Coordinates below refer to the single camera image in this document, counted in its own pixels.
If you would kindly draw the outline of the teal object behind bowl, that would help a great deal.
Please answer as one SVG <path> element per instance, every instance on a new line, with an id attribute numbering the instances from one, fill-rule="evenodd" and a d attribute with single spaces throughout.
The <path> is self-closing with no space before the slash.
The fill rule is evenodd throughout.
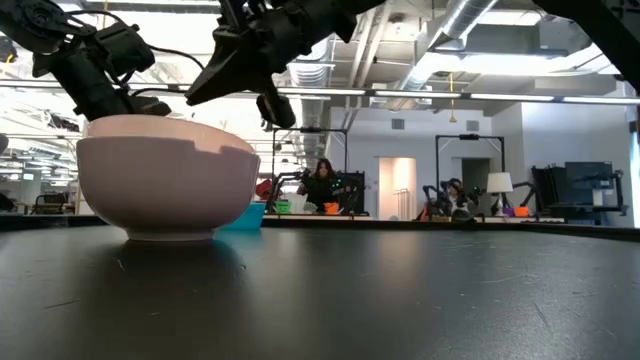
<path id="1" fill-rule="evenodd" d="M 249 207 L 232 223 L 221 227 L 221 230 L 259 230 L 265 214 L 264 202 L 251 202 Z"/>

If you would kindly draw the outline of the person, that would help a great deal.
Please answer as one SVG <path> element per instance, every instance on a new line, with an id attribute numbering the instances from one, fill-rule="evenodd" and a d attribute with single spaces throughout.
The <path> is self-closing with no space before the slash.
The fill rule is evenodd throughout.
<path id="1" fill-rule="evenodd" d="M 336 172 L 330 161 L 320 158 L 315 170 L 305 178 L 298 187 L 297 195 L 306 195 L 307 202 L 316 206 L 316 213 L 326 212 L 326 203 L 339 203 L 340 196 L 352 190 L 352 187 L 343 183 L 340 187 L 334 184 Z"/>
<path id="2" fill-rule="evenodd" d="M 450 217 L 456 221 L 471 219 L 473 217 L 470 210 L 472 201 L 466 195 L 462 182 L 457 178 L 451 178 L 447 182 L 446 192 Z"/>

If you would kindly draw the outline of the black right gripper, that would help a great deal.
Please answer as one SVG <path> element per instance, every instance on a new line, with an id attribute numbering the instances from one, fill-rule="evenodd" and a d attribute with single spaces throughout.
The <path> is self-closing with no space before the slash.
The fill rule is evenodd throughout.
<path id="1" fill-rule="evenodd" d="M 386 0 L 219 0 L 222 16 L 213 31 L 214 53 L 185 93 L 199 105 L 233 93 L 267 93 L 272 75 L 300 55 L 308 55 L 331 34 L 348 42 L 357 16 Z M 260 94 L 256 105 L 264 121 L 291 128 L 296 116 L 289 99 Z"/>

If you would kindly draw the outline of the background wooden table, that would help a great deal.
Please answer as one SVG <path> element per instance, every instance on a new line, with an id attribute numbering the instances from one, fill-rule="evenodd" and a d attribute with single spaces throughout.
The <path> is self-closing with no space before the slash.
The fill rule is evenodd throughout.
<path id="1" fill-rule="evenodd" d="M 318 214 L 267 214 L 263 216 L 266 221 L 373 221 L 367 215 L 318 215 Z"/>

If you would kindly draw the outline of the pink ceramic bowl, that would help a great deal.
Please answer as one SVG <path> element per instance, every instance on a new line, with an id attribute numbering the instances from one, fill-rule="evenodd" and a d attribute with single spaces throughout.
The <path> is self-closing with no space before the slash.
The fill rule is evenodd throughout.
<path id="1" fill-rule="evenodd" d="M 151 115 L 93 120 L 76 146 L 91 210 L 135 241 L 200 241 L 238 219 L 261 159 L 236 135 Z"/>

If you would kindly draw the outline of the white table lamp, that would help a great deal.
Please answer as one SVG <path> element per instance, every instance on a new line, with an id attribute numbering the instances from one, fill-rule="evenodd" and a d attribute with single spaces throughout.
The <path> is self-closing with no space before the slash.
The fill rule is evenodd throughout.
<path id="1" fill-rule="evenodd" d="M 507 205 L 507 194 L 513 191 L 509 172 L 493 172 L 488 174 L 486 192 L 497 200 L 495 216 L 505 217 L 504 207 Z"/>

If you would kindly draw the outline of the long ceiling light bar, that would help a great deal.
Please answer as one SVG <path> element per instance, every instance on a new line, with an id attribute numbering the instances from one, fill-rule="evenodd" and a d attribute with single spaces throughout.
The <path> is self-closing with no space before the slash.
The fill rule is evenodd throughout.
<path id="1" fill-rule="evenodd" d="M 581 105 L 640 106 L 637 97 L 593 97 L 564 95 L 529 95 L 501 93 L 466 93 L 437 91 L 404 91 L 381 89 L 341 89 L 341 88 L 302 88 L 280 87 L 283 95 L 319 95 L 319 96 L 358 96 L 400 99 L 448 99 L 469 101 L 501 101 L 527 103 L 562 103 Z"/>

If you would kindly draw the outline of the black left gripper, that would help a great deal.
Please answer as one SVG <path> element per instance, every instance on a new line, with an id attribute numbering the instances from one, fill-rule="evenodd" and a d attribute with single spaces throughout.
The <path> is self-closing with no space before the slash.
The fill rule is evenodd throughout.
<path id="1" fill-rule="evenodd" d="M 34 54 L 32 75 L 38 78 L 46 74 L 51 74 L 71 97 L 76 105 L 74 112 L 89 122 L 114 115 L 167 116 L 172 112 L 170 106 L 157 97 L 130 96 L 128 100 L 111 84 L 104 69 L 83 50 Z"/>

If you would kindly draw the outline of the silver ceiling duct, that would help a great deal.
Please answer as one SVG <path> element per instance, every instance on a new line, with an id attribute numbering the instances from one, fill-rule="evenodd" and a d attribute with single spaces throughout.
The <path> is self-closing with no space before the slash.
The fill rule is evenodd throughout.
<path id="1" fill-rule="evenodd" d="M 445 13 L 430 22 L 424 22 L 414 42 L 415 59 L 395 90 L 418 91 L 436 72 L 441 71 L 447 59 L 436 52 L 438 47 L 452 43 L 463 50 L 466 38 L 479 20 L 498 0 L 449 0 Z"/>

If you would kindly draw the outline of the black chair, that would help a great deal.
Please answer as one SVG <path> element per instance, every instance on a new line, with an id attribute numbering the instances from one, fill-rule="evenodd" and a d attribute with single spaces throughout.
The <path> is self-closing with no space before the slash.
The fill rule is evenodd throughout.
<path id="1" fill-rule="evenodd" d="M 67 199 L 64 194 L 42 194 L 36 197 L 31 215 L 63 214 Z"/>

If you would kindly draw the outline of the black overhead frame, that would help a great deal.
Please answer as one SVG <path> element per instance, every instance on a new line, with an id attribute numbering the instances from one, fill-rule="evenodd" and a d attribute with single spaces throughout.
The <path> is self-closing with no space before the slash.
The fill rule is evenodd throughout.
<path id="1" fill-rule="evenodd" d="M 272 167 L 271 167 L 271 180 L 272 180 L 272 187 L 271 187 L 271 194 L 269 197 L 270 201 L 274 201 L 276 199 L 276 197 L 279 195 L 280 192 L 280 187 L 281 187 L 281 179 L 283 177 L 295 177 L 296 174 L 295 173 L 282 173 L 281 175 L 276 175 L 275 173 L 275 156 L 276 156 L 276 143 L 278 142 L 278 140 L 276 139 L 277 137 L 277 133 L 279 131 L 283 131 L 283 128 L 274 128 L 272 130 L 272 138 L 271 138 L 271 145 L 272 145 L 272 153 L 271 153 L 271 159 L 272 159 Z M 344 140 L 344 169 L 348 170 L 348 155 L 349 155 L 349 143 L 348 143 L 348 131 L 346 129 L 334 129 L 334 128 L 321 128 L 321 127 L 313 127 L 313 126 L 307 126 L 307 127 L 292 127 L 289 129 L 286 129 L 286 132 L 298 132 L 301 134 L 306 134 L 306 135 L 317 135 L 317 134 L 332 134 L 332 133 L 341 133 L 343 135 L 343 140 Z"/>
<path id="2" fill-rule="evenodd" d="M 459 134 L 459 135 L 436 135 L 435 136 L 435 166 L 436 166 L 436 181 L 437 187 L 434 191 L 437 193 L 437 197 L 441 197 L 447 190 L 447 185 L 443 185 L 440 181 L 440 152 L 446 148 L 446 145 L 441 146 L 439 144 L 441 139 L 447 139 L 451 141 L 457 139 L 460 141 L 479 141 L 481 139 L 486 140 L 492 145 L 501 155 L 501 171 L 506 171 L 506 156 L 505 156 L 505 140 L 502 136 L 483 136 L 477 133 Z"/>

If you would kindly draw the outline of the black equipment stand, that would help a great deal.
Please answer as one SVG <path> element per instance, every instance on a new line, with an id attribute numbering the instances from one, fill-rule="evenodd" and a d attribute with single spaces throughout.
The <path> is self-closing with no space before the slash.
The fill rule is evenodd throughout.
<path id="1" fill-rule="evenodd" d="M 591 221 L 595 225 L 607 223 L 607 213 L 627 214 L 623 175 L 611 162 L 566 162 L 563 166 L 531 168 L 539 210 L 566 221 Z"/>

